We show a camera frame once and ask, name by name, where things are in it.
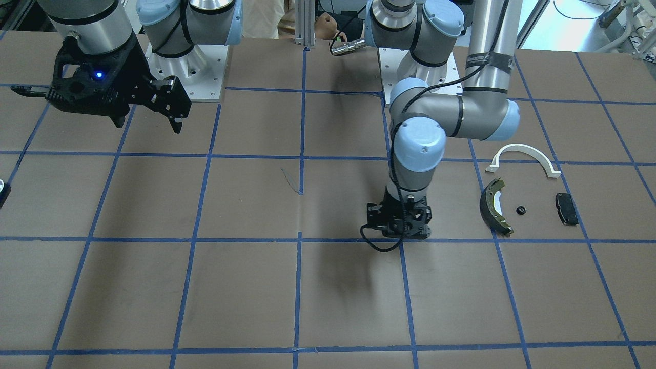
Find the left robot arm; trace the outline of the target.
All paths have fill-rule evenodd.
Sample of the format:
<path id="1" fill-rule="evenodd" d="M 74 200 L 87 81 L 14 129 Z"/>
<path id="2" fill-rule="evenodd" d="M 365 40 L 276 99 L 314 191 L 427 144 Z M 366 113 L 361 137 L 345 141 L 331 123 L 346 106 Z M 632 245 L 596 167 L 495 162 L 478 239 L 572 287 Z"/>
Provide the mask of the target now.
<path id="1" fill-rule="evenodd" d="M 515 1 L 477 1 L 462 94 L 440 94 L 419 67 L 443 68 L 461 33 L 450 1 L 370 1 L 367 45 L 407 51 L 388 98 L 374 56 L 295 47 L 238 51 L 230 63 L 201 238 L 424 240 L 427 196 L 449 137 L 507 140 Z"/>

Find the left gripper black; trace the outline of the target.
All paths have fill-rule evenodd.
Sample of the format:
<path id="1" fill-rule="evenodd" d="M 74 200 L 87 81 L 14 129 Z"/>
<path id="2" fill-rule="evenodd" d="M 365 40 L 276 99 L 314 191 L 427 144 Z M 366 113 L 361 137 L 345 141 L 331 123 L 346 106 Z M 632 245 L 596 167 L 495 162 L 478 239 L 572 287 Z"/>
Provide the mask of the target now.
<path id="1" fill-rule="evenodd" d="M 367 226 L 389 238 L 426 240 L 432 234 L 428 226 L 432 217 L 426 196 L 402 203 L 392 195 L 384 195 L 382 203 L 367 204 Z"/>

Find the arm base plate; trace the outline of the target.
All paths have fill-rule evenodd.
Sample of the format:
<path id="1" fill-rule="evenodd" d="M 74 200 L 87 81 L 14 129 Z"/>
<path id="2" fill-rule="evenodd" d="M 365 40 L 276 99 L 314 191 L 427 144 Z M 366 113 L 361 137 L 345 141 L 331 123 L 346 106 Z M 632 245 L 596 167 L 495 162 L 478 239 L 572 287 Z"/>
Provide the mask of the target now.
<path id="1" fill-rule="evenodd" d="M 453 54 L 450 54 L 444 65 L 428 67 L 417 63 L 412 56 L 408 55 L 407 50 L 379 48 L 378 52 L 380 77 L 387 107 L 392 102 L 392 89 L 397 82 L 405 78 L 416 77 L 425 81 L 429 86 L 433 86 L 455 81 L 461 77 Z"/>
<path id="2" fill-rule="evenodd" d="M 159 81 L 175 75 L 192 102 L 220 102 L 230 47 L 195 45 L 185 56 L 165 58 L 146 49 L 150 72 Z"/>

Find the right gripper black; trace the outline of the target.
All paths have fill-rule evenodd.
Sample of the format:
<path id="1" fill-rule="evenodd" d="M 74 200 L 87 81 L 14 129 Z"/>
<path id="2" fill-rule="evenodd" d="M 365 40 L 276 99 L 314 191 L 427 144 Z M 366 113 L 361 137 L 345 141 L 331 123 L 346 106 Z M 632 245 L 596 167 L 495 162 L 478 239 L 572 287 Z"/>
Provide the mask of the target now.
<path id="1" fill-rule="evenodd" d="M 49 103 L 63 112 L 109 117 L 122 129 L 130 105 L 142 105 L 182 131 L 192 102 L 176 76 L 157 80 L 150 72 L 136 36 L 101 55 L 84 54 L 80 39 L 66 36 L 59 50 L 49 89 Z"/>

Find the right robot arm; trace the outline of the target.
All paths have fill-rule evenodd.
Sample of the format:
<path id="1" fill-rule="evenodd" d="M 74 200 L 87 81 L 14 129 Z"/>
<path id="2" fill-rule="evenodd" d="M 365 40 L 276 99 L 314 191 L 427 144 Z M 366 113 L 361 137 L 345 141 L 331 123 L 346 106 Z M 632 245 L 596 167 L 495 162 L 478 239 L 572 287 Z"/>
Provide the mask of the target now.
<path id="1" fill-rule="evenodd" d="M 14 86 L 72 114 L 101 115 L 124 126 L 141 105 L 182 130 L 191 101 L 187 86 L 209 72 L 201 45 L 236 45 L 243 34 L 242 1 L 138 1 L 154 61 L 148 61 L 120 1 L 40 1 L 63 46 L 49 89 Z"/>

